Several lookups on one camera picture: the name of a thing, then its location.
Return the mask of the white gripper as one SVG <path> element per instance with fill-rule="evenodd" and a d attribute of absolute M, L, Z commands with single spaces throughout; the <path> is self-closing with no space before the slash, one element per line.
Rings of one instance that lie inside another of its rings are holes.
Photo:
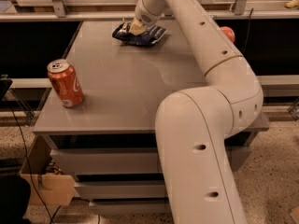
<path fill-rule="evenodd" d="M 130 23 L 129 32 L 141 35 L 146 31 L 145 25 L 153 25 L 165 10 L 164 0 L 139 0 L 135 7 L 135 20 Z"/>

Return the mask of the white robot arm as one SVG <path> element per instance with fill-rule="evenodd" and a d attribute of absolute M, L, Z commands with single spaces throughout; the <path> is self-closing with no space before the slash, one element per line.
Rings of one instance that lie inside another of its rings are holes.
<path fill-rule="evenodd" d="M 206 85 L 160 104 L 157 147 L 175 224 L 248 224 L 224 141 L 257 119 L 259 80 L 197 0 L 139 0 L 135 18 L 152 25 L 171 9 Z"/>

